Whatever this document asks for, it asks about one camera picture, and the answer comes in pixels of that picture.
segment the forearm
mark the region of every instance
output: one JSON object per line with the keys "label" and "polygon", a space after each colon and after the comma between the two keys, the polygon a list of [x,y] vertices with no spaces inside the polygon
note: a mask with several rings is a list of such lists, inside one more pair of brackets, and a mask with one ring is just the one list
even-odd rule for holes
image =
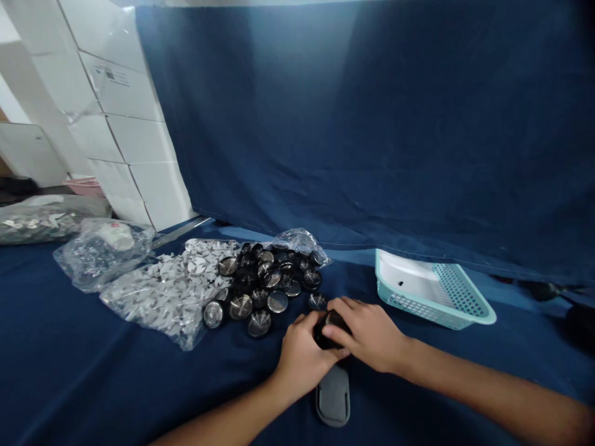
{"label": "forearm", "polygon": [[157,439],[152,446],[247,445],[294,401],[275,377]]}
{"label": "forearm", "polygon": [[407,365],[396,373],[457,400],[516,437],[536,445],[592,444],[595,415],[589,407],[526,380],[408,341]]}

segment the left hand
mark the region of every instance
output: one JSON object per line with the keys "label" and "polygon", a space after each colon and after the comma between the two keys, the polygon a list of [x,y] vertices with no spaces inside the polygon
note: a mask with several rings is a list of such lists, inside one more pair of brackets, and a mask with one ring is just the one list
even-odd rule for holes
{"label": "left hand", "polygon": [[349,355],[347,349],[318,347],[312,330],[319,317],[317,312],[298,316],[283,338],[281,358],[271,380],[287,393],[290,404],[316,387],[333,365]]}

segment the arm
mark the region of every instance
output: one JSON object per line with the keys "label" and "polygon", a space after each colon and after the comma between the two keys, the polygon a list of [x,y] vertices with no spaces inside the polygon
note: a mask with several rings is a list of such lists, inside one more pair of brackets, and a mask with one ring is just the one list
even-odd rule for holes
{"label": "arm", "polygon": [[283,338],[273,375],[256,389],[157,439],[152,446],[247,445],[289,406],[318,385],[347,350],[321,350],[312,337],[319,314],[300,315]]}
{"label": "arm", "polygon": [[343,317],[353,335],[336,326],[326,326],[323,334],[373,369],[466,404],[527,443],[593,444],[595,413],[584,404],[408,338],[378,305],[344,297],[328,307]]}

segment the hand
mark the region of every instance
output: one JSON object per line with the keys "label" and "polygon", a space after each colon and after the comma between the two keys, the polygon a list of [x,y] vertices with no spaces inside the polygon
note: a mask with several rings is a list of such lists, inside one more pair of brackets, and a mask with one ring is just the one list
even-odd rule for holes
{"label": "hand", "polygon": [[343,296],[331,300],[328,309],[343,317],[353,335],[335,325],[325,326],[323,335],[346,347],[377,372],[402,374],[404,349],[410,338],[400,332],[382,307]]}
{"label": "hand", "polygon": [[281,358],[271,380],[278,385],[277,389],[289,392],[290,404],[316,387],[337,361],[349,355],[346,349],[318,347],[312,330],[319,317],[317,312],[298,316],[283,338]]}

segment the plastic basket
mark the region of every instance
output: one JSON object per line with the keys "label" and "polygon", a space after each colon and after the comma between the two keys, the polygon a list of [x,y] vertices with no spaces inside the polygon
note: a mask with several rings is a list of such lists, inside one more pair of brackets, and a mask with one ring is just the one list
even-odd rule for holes
{"label": "plastic basket", "polygon": [[105,198],[104,191],[95,178],[80,178],[78,180],[66,180],[64,184],[77,195],[96,196]]}
{"label": "plastic basket", "polygon": [[376,278],[385,303],[453,330],[496,322],[490,304],[457,264],[409,260],[377,249]]}

